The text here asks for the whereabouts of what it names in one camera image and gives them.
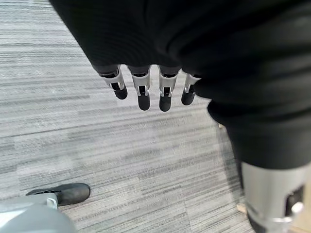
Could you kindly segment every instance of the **metal finger segment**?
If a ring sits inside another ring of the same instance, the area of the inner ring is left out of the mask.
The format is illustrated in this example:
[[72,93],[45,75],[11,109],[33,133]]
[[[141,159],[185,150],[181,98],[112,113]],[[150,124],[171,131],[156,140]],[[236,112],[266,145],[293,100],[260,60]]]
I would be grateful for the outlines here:
[[124,84],[120,65],[102,67],[100,70],[96,67],[94,68],[104,78],[106,84],[114,90],[117,98],[123,100],[127,97],[127,89]]

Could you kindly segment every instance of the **robotic hand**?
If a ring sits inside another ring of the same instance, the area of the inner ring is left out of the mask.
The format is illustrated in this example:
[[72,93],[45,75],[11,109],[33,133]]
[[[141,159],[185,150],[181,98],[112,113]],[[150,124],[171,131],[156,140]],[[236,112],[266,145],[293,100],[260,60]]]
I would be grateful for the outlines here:
[[142,110],[150,64],[160,66],[163,111],[177,67],[191,74],[182,102],[212,99],[207,109],[241,163],[254,230],[286,231],[303,208],[311,162],[309,0],[50,2],[119,99],[127,91],[118,64],[131,70]]

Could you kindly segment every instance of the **black cloth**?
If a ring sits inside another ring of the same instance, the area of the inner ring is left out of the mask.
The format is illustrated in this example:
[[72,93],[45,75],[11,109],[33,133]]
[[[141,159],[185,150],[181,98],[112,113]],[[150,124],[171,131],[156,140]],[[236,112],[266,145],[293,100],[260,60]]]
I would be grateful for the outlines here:
[[51,0],[94,66],[181,66],[236,157],[311,161],[310,0]]

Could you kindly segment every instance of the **black fabric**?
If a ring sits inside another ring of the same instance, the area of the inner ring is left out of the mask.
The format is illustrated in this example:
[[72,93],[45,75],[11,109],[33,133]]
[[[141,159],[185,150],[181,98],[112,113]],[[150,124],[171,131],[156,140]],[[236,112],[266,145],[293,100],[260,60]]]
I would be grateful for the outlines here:
[[237,159],[311,161],[310,0],[51,0],[96,66],[181,66],[202,77]]
[[128,69],[131,71],[134,75],[146,75],[149,73],[150,66],[144,66],[144,67],[133,67],[133,66],[127,66]]
[[118,73],[118,65],[107,65],[107,66],[95,66],[93,65],[94,70],[96,70],[99,75],[105,76],[112,73]]
[[178,74],[180,67],[159,66],[160,72],[164,77],[174,77]]

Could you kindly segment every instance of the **striped carpet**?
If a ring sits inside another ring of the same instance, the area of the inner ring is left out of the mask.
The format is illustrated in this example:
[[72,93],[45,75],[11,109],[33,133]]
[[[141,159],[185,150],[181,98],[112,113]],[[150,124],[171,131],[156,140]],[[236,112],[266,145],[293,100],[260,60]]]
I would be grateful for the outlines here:
[[61,208],[81,233],[250,233],[224,129],[207,100],[159,110],[118,100],[48,2],[0,0],[0,199],[69,182],[92,187]]

